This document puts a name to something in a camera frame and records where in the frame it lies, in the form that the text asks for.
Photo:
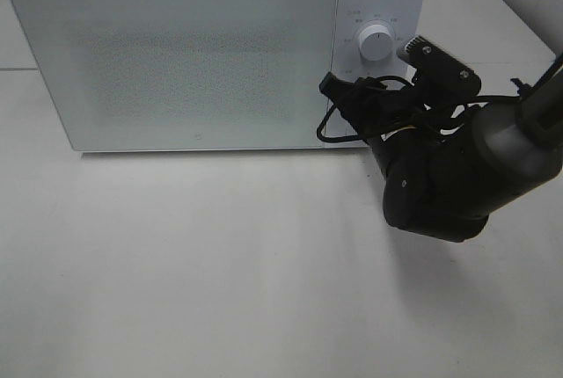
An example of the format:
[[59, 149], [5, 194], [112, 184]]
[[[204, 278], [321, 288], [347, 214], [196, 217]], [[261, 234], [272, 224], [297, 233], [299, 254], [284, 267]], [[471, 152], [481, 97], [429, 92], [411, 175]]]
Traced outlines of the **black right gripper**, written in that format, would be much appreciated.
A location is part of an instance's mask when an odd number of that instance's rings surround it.
[[347, 123], [353, 129], [348, 139], [368, 144], [385, 176], [410, 152], [431, 150], [444, 141], [423, 92], [414, 85], [391, 90], [385, 83], [350, 82], [327, 72], [318, 89], [330, 101], [347, 101]]

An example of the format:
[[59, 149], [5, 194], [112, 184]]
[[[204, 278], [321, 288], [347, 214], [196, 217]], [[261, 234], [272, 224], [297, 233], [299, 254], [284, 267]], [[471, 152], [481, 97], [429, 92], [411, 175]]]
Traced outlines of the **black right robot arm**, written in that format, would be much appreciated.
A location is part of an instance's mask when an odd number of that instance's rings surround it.
[[353, 82], [327, 74], [319, 90], [366, 143], [384, 176], [387, 223], [451, 242], [562, 169], [562, 61], [514, 96], [484, 95], [475, 72], [435, 45], [399, 51], [415, 70]]

